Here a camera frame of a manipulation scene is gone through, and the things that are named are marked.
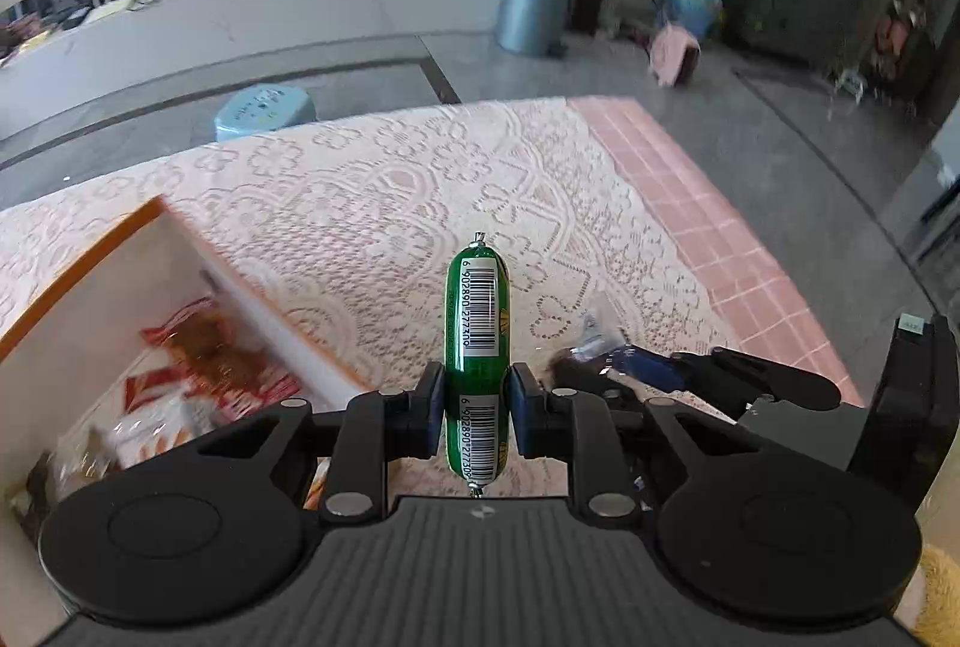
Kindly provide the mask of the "dark clear snack packet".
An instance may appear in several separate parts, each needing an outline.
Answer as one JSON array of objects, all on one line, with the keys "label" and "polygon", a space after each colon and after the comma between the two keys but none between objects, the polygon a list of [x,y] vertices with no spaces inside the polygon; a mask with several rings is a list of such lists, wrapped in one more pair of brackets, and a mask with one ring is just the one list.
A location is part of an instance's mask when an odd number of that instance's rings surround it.
[{"label": "dark clear snack packet", "polygon": [[558,392],[562,388],[578,392],[619,392],[608,372],[612,371],[613,354],[630,345],[630,338],[617,322],[607,319],[600,310],[586,312],[579,337],[573,345],[551,356],[551,385]]}]

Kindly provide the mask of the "green sausage stick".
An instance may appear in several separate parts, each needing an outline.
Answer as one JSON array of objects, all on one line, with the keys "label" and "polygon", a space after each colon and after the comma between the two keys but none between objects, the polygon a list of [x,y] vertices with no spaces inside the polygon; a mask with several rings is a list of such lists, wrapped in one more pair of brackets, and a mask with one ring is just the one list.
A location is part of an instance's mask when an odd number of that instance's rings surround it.
[{"label": "green sausage stick", "polygon": [[508,460],[509,280],[483,232],[454,255],[444,294],[446,459],[474,498]]}]

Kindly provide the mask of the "red snack bag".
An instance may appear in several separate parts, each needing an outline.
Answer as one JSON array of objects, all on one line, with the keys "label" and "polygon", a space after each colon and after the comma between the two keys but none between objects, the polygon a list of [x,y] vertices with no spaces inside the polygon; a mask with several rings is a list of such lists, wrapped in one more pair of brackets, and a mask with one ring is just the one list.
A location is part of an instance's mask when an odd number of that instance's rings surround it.
[{"label": "red snack bag", "polygon": [[181,392],[212,400],[224,420],[236,421],[301,392],[298,379],[213,296],[189,302],[139,335],[166,363],[125,377],[125,413]]}]

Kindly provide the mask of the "clear nut snack bag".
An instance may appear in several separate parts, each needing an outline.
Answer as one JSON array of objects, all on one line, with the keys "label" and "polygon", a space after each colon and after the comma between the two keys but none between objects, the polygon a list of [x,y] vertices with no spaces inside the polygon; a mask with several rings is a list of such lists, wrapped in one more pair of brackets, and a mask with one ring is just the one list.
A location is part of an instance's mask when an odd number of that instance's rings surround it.
[{"label": "clear nut snack bag", "polygon": [[171,393],[122,416],[112,426],[88,421],[73,442],[55,455],[53,471],[62,483],[78,478],[99,481],[195,441],[215,427],[218,411],[212,400]]}]

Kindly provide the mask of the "pink checkered tablecloth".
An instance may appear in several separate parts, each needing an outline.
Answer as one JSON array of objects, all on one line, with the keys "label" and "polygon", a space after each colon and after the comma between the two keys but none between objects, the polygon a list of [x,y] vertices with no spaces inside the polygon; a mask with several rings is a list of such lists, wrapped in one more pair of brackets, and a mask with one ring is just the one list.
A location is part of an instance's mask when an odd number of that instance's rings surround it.
[{"label": "pink checkered tablecloth", "polygon": [[635,187],[706,289],[736,346],[827,377],[851,405],[864,399],[804,296],[739,212],[640,103],[587,96],[569,105]]}]

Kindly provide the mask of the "white lace tablecloth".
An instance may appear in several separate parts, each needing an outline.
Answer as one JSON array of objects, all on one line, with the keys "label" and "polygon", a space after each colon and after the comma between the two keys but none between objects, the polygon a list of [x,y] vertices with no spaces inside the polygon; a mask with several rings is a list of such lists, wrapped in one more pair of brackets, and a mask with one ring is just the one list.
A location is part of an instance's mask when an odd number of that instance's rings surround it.
[{"label": "white lace tablecloth", "polygon": [[483,232],[508,266],[511,353],[534,369],[601,302],[658,353],[736,337],[566,99],[425,107],[189,149],[7,209],[10,328],[151,198],[366,385],[443,351],[449,262]]}]

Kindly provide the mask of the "orange cardboard box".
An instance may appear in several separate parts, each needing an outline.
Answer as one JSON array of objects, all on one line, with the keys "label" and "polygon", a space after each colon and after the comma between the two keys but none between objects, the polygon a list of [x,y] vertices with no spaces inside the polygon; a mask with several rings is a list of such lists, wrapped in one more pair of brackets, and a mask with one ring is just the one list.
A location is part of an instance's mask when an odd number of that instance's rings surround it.
[{"label": "orange cardboard box", "polygon": [[220,294],[325,408],[366,382],[320,346],[169,208],[151,198],[83,250],[2,337],[2,484],[24,483],[52,449],[146,356],[154,327]]}]

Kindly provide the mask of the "pink small heater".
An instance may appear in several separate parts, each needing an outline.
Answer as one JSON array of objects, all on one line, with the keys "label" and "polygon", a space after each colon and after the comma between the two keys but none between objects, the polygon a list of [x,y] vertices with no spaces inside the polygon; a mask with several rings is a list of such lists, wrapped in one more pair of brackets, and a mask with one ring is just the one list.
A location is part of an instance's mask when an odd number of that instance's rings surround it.
[{"label": "pink small heater", "polygon": [[690,31],[667,23],[652,39],[649,71],[661,88],[686,86],[700,61],[700,42]]}]

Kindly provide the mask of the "light blue plastic stool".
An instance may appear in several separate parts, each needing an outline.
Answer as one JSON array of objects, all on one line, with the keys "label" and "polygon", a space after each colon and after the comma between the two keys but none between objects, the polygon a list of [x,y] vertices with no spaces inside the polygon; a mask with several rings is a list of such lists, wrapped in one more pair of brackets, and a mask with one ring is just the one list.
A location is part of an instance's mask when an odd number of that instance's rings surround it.
[{"label": "light blue plastic stool", "polygon": [[229,98],[215,117],[217,142],[309,124],[317,119],[311,96],[301,88],[257,85]]}]

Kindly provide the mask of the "dark grey cabinet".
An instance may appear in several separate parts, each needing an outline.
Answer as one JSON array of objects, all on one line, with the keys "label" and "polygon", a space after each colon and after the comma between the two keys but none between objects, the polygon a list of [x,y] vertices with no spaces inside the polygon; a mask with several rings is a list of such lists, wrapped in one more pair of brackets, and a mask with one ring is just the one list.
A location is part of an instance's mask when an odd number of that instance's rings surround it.
[{"label": "dark grey cabinet", "polygon": [[740,23],[750,49],[823,70],[844,46],[861,0],[752,0]]}]

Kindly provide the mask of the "blue-grey trash bin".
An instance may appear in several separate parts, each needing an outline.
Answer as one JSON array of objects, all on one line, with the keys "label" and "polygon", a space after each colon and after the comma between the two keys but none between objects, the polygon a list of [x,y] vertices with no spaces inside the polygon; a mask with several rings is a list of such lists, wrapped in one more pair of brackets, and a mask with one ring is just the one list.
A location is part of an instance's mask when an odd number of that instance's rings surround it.
[{"label": "blue-grey trash bin", "polygon": [[501,49],[527,57],[560,52],[568,0],[501,0],[494,37]]}]

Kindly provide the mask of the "white TV console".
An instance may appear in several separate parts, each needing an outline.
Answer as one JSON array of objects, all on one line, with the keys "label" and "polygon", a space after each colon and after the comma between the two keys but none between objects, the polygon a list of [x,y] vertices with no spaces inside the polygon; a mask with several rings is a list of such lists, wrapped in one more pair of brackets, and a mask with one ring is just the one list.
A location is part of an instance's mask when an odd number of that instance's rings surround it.
[{"label": "white TV console", "polygon": [[489,32],[501,0],[151,0],[2,67],[2,135],[146,81],[290,47]]}]

